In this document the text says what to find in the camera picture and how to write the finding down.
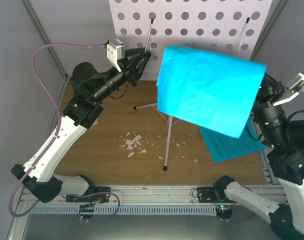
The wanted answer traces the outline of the blue sheet music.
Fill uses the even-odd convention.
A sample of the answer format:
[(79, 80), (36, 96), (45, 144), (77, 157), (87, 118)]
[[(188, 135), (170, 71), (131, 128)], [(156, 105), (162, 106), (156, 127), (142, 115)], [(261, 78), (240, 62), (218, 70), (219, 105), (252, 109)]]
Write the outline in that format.
[(265, 149), (265, 146), (258, 140), (250, 118), (238, 138), (229, 137), (203, 127), (200, 128), (200, 133), (214, 163), (224, 162)]
[(238, 138), (266, 66), (182, 46), (165, 48), (157, 80), (160, 112)]

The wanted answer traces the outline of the pink music stand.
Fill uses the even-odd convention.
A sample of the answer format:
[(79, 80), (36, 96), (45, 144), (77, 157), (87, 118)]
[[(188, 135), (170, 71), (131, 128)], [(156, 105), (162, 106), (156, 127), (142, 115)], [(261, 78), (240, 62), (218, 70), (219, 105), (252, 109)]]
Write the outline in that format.
[(112, 0), (109, 5), (117, 38), (150, 51), (142, 78), (157, 83), (167, 46), (251, 61), (271, 1)]

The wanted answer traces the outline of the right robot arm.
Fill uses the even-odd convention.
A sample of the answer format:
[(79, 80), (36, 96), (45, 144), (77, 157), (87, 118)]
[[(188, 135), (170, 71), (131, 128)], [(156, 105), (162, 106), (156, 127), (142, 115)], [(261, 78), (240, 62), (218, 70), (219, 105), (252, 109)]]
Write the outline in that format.
[(304, 95), (304, 72), (286, 85), (265, 74), (252, 108), (263, 143), (271, 148), (267, 155), (269, 166), (287, 203), (265, 199), (228, 176), (213, 186), (215, 200), (241, 204), (264, 219), (282, 240), (304, 240), (304, 120), (294, 120), (282, 108), (300, 94)]

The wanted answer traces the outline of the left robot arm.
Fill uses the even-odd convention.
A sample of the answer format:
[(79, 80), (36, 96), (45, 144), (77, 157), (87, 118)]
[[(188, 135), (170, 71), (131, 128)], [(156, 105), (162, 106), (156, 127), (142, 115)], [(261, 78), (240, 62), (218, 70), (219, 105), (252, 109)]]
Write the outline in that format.
[(86, 176), (63, 176), (54, 171), (70, 149), (98, 119), (104, 99), (122, 85), (135, 87), (141, 78), (151, 53), (144, 48), (133, 48), (117, 61), (119, 68), (97, 72), (89, 62), (78, 64), (72, 73), (70, 85), (74, 95), (69, 101), (60, 123), (34, 159), (24, 165), (16, 164), (12, 174), (41, 202), (48, 203), (59, 195), (76, 197), (89, 202), (95, 195), (95, 184)]

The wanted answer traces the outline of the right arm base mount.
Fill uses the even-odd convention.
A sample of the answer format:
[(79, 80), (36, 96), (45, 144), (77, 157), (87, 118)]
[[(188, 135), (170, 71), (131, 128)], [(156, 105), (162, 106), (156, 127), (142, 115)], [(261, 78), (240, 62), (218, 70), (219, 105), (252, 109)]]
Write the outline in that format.
[(218, 189), (213, 186), (199, 186), (191, 191), (191, 196), (201, 204), (214, 204), (216, 217), (220, 221), (231, 222), (236, 202), (228, 200)]

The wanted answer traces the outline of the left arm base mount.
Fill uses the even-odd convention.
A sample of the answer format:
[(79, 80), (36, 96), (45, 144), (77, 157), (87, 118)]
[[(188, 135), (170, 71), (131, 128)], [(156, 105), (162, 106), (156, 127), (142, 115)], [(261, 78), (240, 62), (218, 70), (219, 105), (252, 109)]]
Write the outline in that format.
[(71, 194), (62, 197), (68, 203), (80, 203), (78, 214), (93, 213), (95, 205), (109, 202), (110, 190), (109, 186), (94, 186), (89, 187), (82, 197)]

